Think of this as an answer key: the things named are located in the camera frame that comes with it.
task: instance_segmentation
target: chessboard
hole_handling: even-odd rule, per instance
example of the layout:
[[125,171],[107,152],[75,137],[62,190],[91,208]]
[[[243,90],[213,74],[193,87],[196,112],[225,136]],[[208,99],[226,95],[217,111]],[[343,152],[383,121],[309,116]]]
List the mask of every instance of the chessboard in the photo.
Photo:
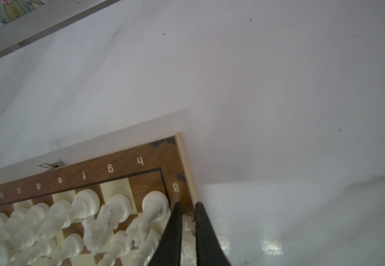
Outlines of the chessboard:
[[[170,208],[176,202],[181,203],[185,220],[183,238],[192,237],[190,228],[194,228],[192,221],[198,198],[180,134],[1,184],[0,213],[10,216],[14,210],[30,208],[40,202],[49,206],[63,199],[72,202],[76,193],[83,189],[94,190],[101,205],[115,194],[122,194],[130,200],[130,216],[119,224],[113,235],[126,230],[134,218],[142,215],[143,198],[150,191],[157,190],[167,196]],[[162,235],[170,213],[164,220],[153,222],[151,228]],[[81,220],[74,220],[58,233],[57,248],[52,254],[60,250],[65,238],[72,233],[83,236]],[[110,242],[111,237],[95,256],[83,248],[79,256],[64,260],[62,266],[96,266],[109,251]],[[115,266],[130,265],[137,252],[137,249],[132,249],[125,257],[118,258]],[[32,265],[44,265],[47,260],[39,258]]]

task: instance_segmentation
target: chessboard border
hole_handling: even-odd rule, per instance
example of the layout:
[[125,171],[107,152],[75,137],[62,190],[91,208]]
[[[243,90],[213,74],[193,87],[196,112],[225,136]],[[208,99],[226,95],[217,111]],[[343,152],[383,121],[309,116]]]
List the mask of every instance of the chessboard border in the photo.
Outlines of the chessboard border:
[[[154,155],[153,153],[166,152],[165,148],[164,147],[161,148],[161,146],[160,146],[164,142],[167,142],[167,145],[169,145],[171,143],[171,144],[174,144],[176,146],[177,154],[173,154],[172,153],[171,155],[169,154],[169,156],[175,156],[175,157],[177,157],[180,160],[180,164],[181,164],[181,167],[182,167],[182,170],[183,170],[183,174],[184,174],[184,179],[185,179],[184,181],[186,181],[185,184],[186,184],[186,187],[188,188],[188,192],[189,192],[189,196],[190,196],[190,201],[192,203],[192,207],[195,208],[195,204],[198,201],[198,196],[197,196],[197,192],[196,192],[196,189],[195,189],[194,180],[192,179],[191,169],[190,169],[190,166],[189,166],[189,163],[188,163],[188,159],[187,159],[187,156],[186,156],[184,142],[182,140],[182,136],[181,136],[180,133],[178,133],[176,135],[169,136],[167,138],[162,138],[162,139],[157,140],[157,141],[152,141],[152,142],[148,142],[148,143],[145,143],[145,144],[142,144],[142,145],[130,147],[130,148],[127,148],[127,149],[122,149],[122,150],[120,150],[118,152],[112,152],[110,154],[94,157],[94,158],[89,159],[89,160],[84,160],[84,161],[77,162],[77,163],[74,163],[74,164],[62,166],[60,168],[56,168],[56,169],[53,169],[53,170],[50,170],[50,171],[46,171],[46,172],[41,173],[41,174],[36,174],[36,175],[28,176],[28,177],[25,177],[25,178],[21,178],[21,179],[18,179],[18,180],[14,180],[14,181],[11,181],[9,183],[1,184],[0,188],[3,189],[4,192],[6,192],[6,191],[9,191],[8,190],[8,187],[9,187],[8,185],[10,183],[12,183],[14,185],[18,185],[18,182],[21,182],[21,180],[24,180],[24,182],[26,181],[27,183],[31,183],[31,182],[29,182],[30,180],[33,180],[33,181],[36,180],[37,181],[37,177],[38,176],[42,176],[42,175],[45,178],[46,178],[46,176],[51,176],[52,179],[53,179],[53,178],[58,177],[58,175],[50,174],[50,173],[54,172],[57,169],[63,171],[64,168],[67,169],[67,168],[69,168],[71,166],[74,166],[74,165],[79,166],[80,164],[84,164],[83,165],[83,168],[84,168],[84,167],[88,166],[88,163],[92,163],[93,160],[98,160],[99,161],[101,159],[104,159],[105,162],[109,162],[109,161],[107,161],[105,159],[110,158],[110,159],[114,159],[114,162],[118,162],[117,160],[120,160],[120,158],[118,158],[117,155],[121,155],[121,157],[123,157],[124,155],[127,155],[128,158],[130,158],[132,156],[136,157],[137,155],[140,155],[141,149],[145,149],[145,152],[148,152],[148,155],[151,156],[150,158],[152,160],[155,160],[156,158],[158,158],[158,156]],[[9,205],[9,204],[13,204],[13,203],[16,203],[16,202],[20,202],[20,201],[24,201],[24,200],[29,200],[29,199],[45,197],[45,196],[48,196],[48,195],[52,195],[52,194],[55,194],[55,193],[61,193],[61,192],[69,191],[69,190],[74,190],[74,189],[80,189],[80,188],[85,188],[85,187],[89,187],[89,186],[94,186],[94,185],[98,185],[98,184],[102,184],[102,183],[106,183],[106,182],[110,182],[110,181],[114,181],[114,180],[119,180],[119,179],[122,179],[122,178],[135,177],[135,176],[138,176],[138,175],[141,175],[141,174],[147,174],[147,173],[157,172],[157,171],[160,173],[160,176],[162,178],[164,192],[167,195],[168,199],[170,200],[170,197],[169,197],[170,193],[168,193],[168,189],[167,189],[167,185],[166,185],[167,180],[166,180],[166,178],[164,177],[164,174],[163,174],[163,172],[164,172],[163,169],[162,169],[163,165],[161,163],[158,164],[158,163],[154,162],[154,165],[156,165],[156,164],[159,165],[159,167],[153,167],[153,168],[145,169],[145,170],[142,170],[142,171],[134,171],[134,170],[132,171],[132,169],[130,169],[130,170],[124,169],[124,170],[121,170],[121,172],[128,172],[127,174],[117,175],[115,177],[108,177],[106,179],[94,178],[92,176],[92,180],[91,180],[90,183],[81,184],[81,185],[78,185],[78,186],[71,186],[70,185],[70,187],[68,187],[68,188],[62,188],[62,189],[59,189],[59,190],[58,189],[55,189],[55,190],[52,189],[52,191],[45,192],[43,194],[41,194],[41,193],[36,194],[36,192],[31,192],[31,194],[29,194],[29,195],[27,195],[27,196],[25,196],[23,198],[22,197],[19,197],[19,198],[16,197],[16,199],[14,199],[14,200],[13,200],[14,196],[13,195],[12,196],[9,195],[8,201],[6,201],[6,200],[3,200],[3,202],[0,201],[0,206]],[[80,170],[81,171],[83,168],[82,167],[77,167],[76,170]],[[63,172],[57,171],[57,172],[59,174],[63,173],[63,174],[66,174],[67,176],[70,176],[70,174],[72,174],[72,173],[70,173],[70,169],[68,169],[66,171],[67,173],[65,173],[65,171],[63,171]]]

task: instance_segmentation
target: wooden edge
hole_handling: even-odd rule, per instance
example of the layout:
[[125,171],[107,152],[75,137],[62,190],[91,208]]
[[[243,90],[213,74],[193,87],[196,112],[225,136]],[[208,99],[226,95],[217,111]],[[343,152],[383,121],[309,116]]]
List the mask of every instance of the wooden edge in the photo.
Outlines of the wooden edge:
[[182,166],[184,167],[186,181],[188,182],[188,189],[190,190],[190,196],[192,200],[192,205],[195,209],[195,204],[198,202],[197,190],[195,189],[194,179],[192,178],[190,164],[188,163],[188,157],[186,156],[184,141],[182,140],[182,135],[177,133],[175,136],[176,143],[178,144],[178,151]]

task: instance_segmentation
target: metal hinge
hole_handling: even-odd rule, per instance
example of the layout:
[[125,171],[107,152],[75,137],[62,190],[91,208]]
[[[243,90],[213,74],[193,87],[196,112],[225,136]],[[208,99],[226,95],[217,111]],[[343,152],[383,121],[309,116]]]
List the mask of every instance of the metal hinge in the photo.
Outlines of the metal hinge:
[[53,163],[42,163],[42,164],[37,165],[37,166],[46,168],[47,170],[52,170],[52,169],[55,169],[55,168],[58,168],[58,167],[61,167],[64,165],[65,164],[61,160],[59,160],[59,161],[53,162]]

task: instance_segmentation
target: chessboard square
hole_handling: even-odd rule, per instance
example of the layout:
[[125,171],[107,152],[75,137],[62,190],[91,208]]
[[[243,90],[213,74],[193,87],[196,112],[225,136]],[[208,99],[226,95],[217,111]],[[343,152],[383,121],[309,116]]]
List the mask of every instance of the chessboard square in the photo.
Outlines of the chessboard square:
[[132,210],[130,211],[130,214],[136,214],[136,205],[135,201],[133,199],[132,190],[130,188],[129,178],[121,178],[114,181],[106,182],[100,184],[102,196],[104,198],[104,201],[106,204],[108,200],[116,195],[121,194],[123,196],[126,196],[132,205]]
[[118,231],[120,230],[124,230],[126,231],[127,227],[130,225],[130,223],[133,221],[133,219],[135,219],[136,217],[138,217],[137,214],[132,214],[130,215],[129,217],[127,217],[127,219],[122,222],[122,223],[119,223],[118,224],[118,227],[113,231],[114,233],[117,233]]
[[54,203],[63,199],[68,200],[70,203],[72,203],[75,196],[76,196],[75,190],[68,190],[61,193],[52,194],[52,199]]
[[132,249],[126,256],[121,257],[121,264],[123,265],[132,265],[132,261],[135,256],[138,254],[138,249]]
[[111,248],[111,240],[112,240],[112,237],[114,236],[114,233],[111,233],[111,236],[110,238],[108,239],[108,241],[105,243],[105,245],[102,247],[101,251],[102,253],[107,253],[107,252],[110,252],[110,248]]
[[96,266],[95,259],[90,253],[80,254],[70,260],[73,266]]
[[59,251],[61,250],[61,247],[62,247],[62,244],[64,243],[65,241],[65,237],[64,237],[64,233],[61,231],[58,232],[57,236],[55,237],[56,239],[56,242],[57,242],[57,246],[56,248],[52,251],[52,253],[50,254],[50,257],[53,256],[53,255],[56,255],[57,253],[59,253]]
[[32,199],[32,201],[33,201],[33,204],[34,204],[34,205],[43,202],[43,203],[46,203],[47,205],[49,205],[49,207],[50,207],[50,206],[53,204],[53,198],[52,198],[52,195],[34,198],[34,199]]
[[[98,253],[95,255],[95,263],[98,264],[102,258],[104,258],[105,253]],[[116,258],[113,266],[122,266],[120,258]]]
[[70,259],[64,259],[61,266],[74,266],[74,265],[71,263]]
[[[166,217],[164,217],[163,220],[159,221],[159,222],[152,222],[151,225],[150,225],[150,228],[154,229],[155,231],[157,231],[160,236],[163,235],[163,232],[164,232],[164,229],[166,228],[166,225],[167,225],[167,222],[170,218],[170,210],[168,210],[167,214],[166,214]],[[142,217],[143,213],[138,213],[138,217]]]
[[18,210],[20,208],[31,208],[33,206],[33,201],[30,199],[24,200],[24,201],[19,201],[15,202],[12,204],[14,206],[14,210]]
[[10,216],[14,211],[14,206],[12,204],[0,206],[0,212],[4,213],[7,216]]
[[137,212],[142,212],[142,200],[151,191],[157,190],[165,195],[163,181],[159,171],[141,174],[129,178]]
[[67,228],[62,229],[62,232],[64,233],[64,237],[67,238],[71,234],[79,234],[83,237],[84,234],[84,228],[81,223],[72,223]]
[[49,258],[38,258],[34,263],[31,264],[31,266],[43,266],[46,265],[46,262],[49,260]]

